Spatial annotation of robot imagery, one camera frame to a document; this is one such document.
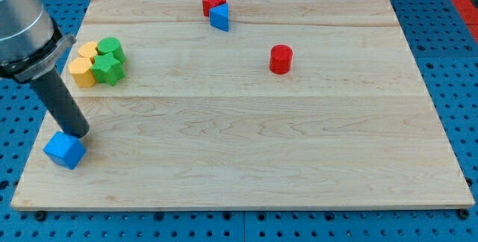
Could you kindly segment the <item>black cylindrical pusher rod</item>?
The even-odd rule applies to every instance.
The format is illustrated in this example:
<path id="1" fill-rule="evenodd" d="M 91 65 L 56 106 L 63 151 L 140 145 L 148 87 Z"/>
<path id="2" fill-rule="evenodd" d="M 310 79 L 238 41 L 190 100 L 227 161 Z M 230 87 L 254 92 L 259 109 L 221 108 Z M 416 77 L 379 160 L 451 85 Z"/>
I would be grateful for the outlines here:
<path id="1" fill-rule="evenodd" d="M 30 85 L 64 133 L 77 138 L 88 133 L 88 121 L 55 68 L 30 80 Z"/>

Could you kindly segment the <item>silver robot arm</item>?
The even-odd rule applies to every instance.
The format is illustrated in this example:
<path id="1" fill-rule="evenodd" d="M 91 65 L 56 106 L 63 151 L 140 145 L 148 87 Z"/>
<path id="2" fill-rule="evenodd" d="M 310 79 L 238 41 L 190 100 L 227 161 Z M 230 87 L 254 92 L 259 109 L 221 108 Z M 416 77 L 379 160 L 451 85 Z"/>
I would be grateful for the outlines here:
<path id="1" fill-rule="evenodd" d="M 1 77 L 30 84 L 63 132 L 80 138 L 89 123 L 55 66 L 75 42 L 41 0 L 1 0 Z"/>

